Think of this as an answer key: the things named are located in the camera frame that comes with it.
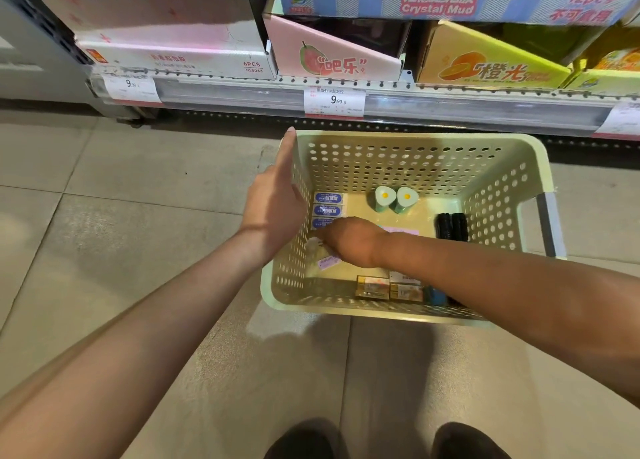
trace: price tag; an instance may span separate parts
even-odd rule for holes
[[[640,140],[640,101],[619,101],[593,137]]]
[[[102,79],[109,96],[116,101],[145,107],[162,106],[156,82],[146,74],[103,74]]]
[[[351,88],[305,88],[305,114],[362,119],[367,93]]]

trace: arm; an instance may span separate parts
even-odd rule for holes
[[[239,231],[70,348],[0,402],[0,457],[117,458],[252,272],[306,205],[291,184],[295,131],[249,189]]]
[[[344,218],[318,236],[347,262],[418,278],[640,404],[640,279]]]

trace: shopping basket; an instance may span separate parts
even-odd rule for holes
[[[292,178],[308,203],[308,212],[298,235],[262,270],[262,297],[275,309],[487,324],[476,312],[460,306],[356,298],[357,276],[388,277],[384,269],[359,269],[341,262],[320,270],[317,248],[310,250],[309,245],[317,191],[346,194],[348,216],[423,236],[435,236],[436,214],[463,212],[470,245],[514,252],[524,251],[520,205],[535,198],[545,252],[565,256],[547,151],[529,135],[300,130]],[[410,187],[418,192],[419,204],[407,214],[377,213],[368,198],[380,185]]]

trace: hand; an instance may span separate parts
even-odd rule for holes
[[[336,218],[316,232],[342,260],[365,269],[380,267],[380,240],[387,234],[377,224],[356,217]]]
[[[307,204],[291,183],[291,166],[296,144],[296,129],[284,134],[275,165],[258,174],[249,188],[240,232],[257,232],[263,264],[273,258],[302,226]]]

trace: shoe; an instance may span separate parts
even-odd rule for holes
[[[264,459],[334,459],[326,436],[316,430],[297,429],[286,432],[272,445]]]
[[[470,425],[449,422],[436,432],[431,459],[511,459],[491,437]]]

